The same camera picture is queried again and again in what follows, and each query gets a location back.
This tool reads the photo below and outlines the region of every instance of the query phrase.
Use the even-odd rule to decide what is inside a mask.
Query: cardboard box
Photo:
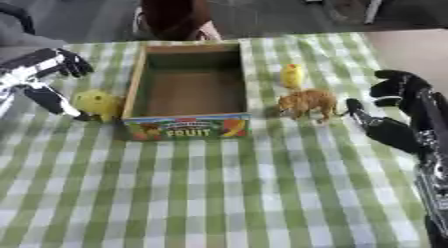
[[[245,136],[239,45],[142,48],[122,118],[134,140]]]

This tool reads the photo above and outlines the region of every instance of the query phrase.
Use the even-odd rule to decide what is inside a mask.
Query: floor
[[[131,23],[139,0],[2,0],[27,9],[39,35],[70,43],[133,40]],[[377,31],[448,26],[448,0],[394,0],[374,25],[334,22],[323,4],[304,0],[208,0],[225,38],[285,33]]]

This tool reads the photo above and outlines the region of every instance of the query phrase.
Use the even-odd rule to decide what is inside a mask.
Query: robotic hand
[[[64,76],[85,76],[92,66],[75,53],[64,49],[41,49],[0,64],[0,118],[11,107],[17,90],[53,114],[68,114],[88,121],[88,114],[77,110],[56,89],[40,81],[59,72]]]
[[[370,138],[418,157],[415,183],[428,213],[430,242],[432,247],[448,247],[448,103],[414,74],[381,70],[375,76],[385,79],[371,88],[375,104],[398,106],[411,118],[410,126],[370,116],[356,99],[346,101],[350,116]]]

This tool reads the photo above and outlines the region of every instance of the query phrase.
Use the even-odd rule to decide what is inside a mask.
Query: green checkered tablecloth
[[[427,246],[411,157],[369,140],[349,117],[326,125],[266,117],[287,93],[278,76],[288,63],[304,67],[305,87],[333,91],[340,111],[347,97],[371,102],[380,66],[364,36],[240,43],[253,116],[247,138],[126,142],[111,125],[31,103],[5,118],[0,247]],[[96,72],[53,84],[66,95],[124,95],[138,46],[71,46]]]

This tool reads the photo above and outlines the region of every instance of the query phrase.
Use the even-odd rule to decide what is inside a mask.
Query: toy lemon
[[[89,90],[77,93],[73,105],[88,114],[100,116],[103,122],[109,122],[120,116],[123,99],[100,90]]]
[[[299,64],[286,65],[280,74],[283,86],[289,89],[301,89],[303,70]]]

